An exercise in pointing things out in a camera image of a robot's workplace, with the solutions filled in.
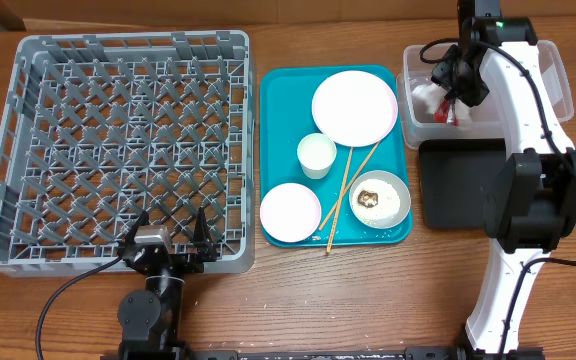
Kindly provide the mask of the small white bowl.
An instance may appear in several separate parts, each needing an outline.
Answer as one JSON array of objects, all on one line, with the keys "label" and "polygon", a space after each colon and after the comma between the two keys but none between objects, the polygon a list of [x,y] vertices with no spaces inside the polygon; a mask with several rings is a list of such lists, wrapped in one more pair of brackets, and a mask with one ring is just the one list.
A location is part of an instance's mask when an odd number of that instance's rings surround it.
[{"label": "small white bowl", "polygon": [[318,228],[322,208],[315,193],[298,183],[275,186],[263,197],[260,220],[263,229],[282,243],[308,239]]}]

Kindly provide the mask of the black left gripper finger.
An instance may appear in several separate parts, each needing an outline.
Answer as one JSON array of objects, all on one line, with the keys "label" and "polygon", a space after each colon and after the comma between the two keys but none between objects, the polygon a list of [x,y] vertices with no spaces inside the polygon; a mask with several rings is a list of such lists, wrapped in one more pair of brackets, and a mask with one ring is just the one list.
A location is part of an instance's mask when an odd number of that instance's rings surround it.
[{"label": "black left gripper finger", "polygon": [[149,221],[149,214],[147,211],[143,210],[139,217],[137,218],[137,220],[133,223],[133,225],[131,226],[131,228],[129,229],[129,231],[127,232],[127,234],[124,237],[124,244],[125,245],[131,245],[135,243],[135,236],[137,234],[137,231],[139,230],[140,227],[142,226],[146,226],[150,223]]},{"label": "black left gripper finger", "polygon": [[210,227],[203,207],[198,209],[191,243],[202,262],[215,262],[217,260],[218,252],[211,238]]}]

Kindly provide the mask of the red white wrapper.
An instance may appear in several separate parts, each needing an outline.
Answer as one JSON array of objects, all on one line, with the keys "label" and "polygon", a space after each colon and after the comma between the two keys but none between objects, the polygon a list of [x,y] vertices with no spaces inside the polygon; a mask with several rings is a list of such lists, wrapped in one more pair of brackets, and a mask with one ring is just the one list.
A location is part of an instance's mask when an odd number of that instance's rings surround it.
[{"label": "red white wrapper", "polygon": [[434,84],[422,84],[412,91],[412,100],[416,101],[432,120],[457,127],[472,124],[471,110],[459,99],[447,100],[447,91]]}]

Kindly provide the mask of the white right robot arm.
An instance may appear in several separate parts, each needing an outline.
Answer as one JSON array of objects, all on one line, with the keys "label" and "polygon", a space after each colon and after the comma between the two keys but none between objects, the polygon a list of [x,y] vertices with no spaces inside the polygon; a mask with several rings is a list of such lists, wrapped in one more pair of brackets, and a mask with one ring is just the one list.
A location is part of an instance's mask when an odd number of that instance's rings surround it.
[{"label": "white right robot arm", "polygon": [[431,80],[448,103],[491,98],[506,162],[484,202],[489,255],[477,303],[449,359],[541,359],[520,348],[519,325],[546,263],[576,267],[551,253],[576,224],[576,149],[561,128],[539,67],[538,37],[527,17],[505,17],[497,1],[460,1],[459,35],[431,60]]}]

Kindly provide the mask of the grey bowl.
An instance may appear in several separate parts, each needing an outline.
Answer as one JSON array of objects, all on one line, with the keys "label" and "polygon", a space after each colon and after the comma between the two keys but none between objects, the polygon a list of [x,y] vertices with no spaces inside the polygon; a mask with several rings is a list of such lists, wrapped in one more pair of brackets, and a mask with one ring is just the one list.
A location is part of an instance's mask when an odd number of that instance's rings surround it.
[{"label": "grey bowl", "polygon": [[397,175],[373,170],[360,175],[348,191],[354,216],[374,229],[398,226],[408,217],[411,196],[406,183]]}]

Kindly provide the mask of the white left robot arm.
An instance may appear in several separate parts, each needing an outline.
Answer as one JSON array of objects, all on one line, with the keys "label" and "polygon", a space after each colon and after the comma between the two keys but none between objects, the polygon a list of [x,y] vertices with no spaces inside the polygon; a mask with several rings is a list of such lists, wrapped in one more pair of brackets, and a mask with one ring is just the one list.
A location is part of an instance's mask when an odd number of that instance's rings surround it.
[{"label": "white left robot arm", "polygon": [[145,276],[145,287],[120,302],[121,359],[191,359],[192,351],[178,339],[184,276],[204,271],[204,264],[217,260],[203,209],[198,210],[191,238],[195,250],[175,254],[164,225],[152,225],[143,212],[123,242],[121,259]]}]

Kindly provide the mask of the white cup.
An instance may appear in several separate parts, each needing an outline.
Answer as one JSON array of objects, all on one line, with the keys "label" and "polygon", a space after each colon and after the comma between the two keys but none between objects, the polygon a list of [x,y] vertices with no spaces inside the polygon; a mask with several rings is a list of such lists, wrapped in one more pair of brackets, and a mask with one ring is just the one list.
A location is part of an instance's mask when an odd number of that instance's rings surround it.
[{"label": "white cup", "polygon": [[322,179],[329,172],[337,155],[335,143],[322,133],[305,136],[297,146],[297,157],[304,174],[310,179]]}]

